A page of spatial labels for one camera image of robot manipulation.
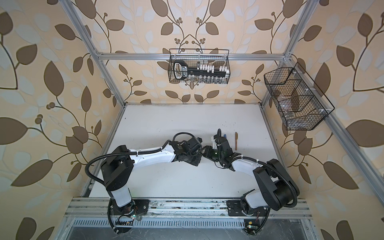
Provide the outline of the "brown pen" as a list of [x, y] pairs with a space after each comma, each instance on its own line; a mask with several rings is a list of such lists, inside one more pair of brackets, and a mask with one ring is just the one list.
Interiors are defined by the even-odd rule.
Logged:
[[235, 150], [237, 151], [238, 150], [238, 133], [235, 132]]

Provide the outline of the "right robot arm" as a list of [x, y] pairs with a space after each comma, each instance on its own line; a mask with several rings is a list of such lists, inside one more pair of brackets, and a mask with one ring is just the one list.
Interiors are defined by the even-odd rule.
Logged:
[[258, 159], [235, 153], [219, 129], [212, 137], [215, 147], [205, 146], [202, 154], [205, 158], [220, 164], [218, 168], [245, 173], [255, 177], [257, 190], [251, 190], [240, 198], [241, 213], [245, 216], [260, 217], [261, 210], [266, 215], [261, 223], [247, 224], [243, 231], [250, 236], [257, 235], [266, 224], [271, 210], [294, 208], [298, 204], [300, 190], [292, 177], [277, 159], [263, 162]]

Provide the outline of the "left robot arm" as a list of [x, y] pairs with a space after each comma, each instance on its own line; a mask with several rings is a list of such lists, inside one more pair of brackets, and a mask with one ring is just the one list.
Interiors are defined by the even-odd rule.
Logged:
[[161, 147], [145, 150], [130, 150], [125, 145], [119, 146], [113, 153], [98, 156], [85, 166], [86, 175], [103, 185], [110, 197], [107, 218], [110, 227], [119, 235], [127, 228], [116, 225], [120, 220], [112, 220], [113, 209], [121, 216], [134, 220], [139, 207], [132, 198], [128, 180], [133, 170], [172, 162], [186, 162], [198, 166], [202, 157], [203, 140], [191, 133], [180, 132], [172, 140], [167, 140]]

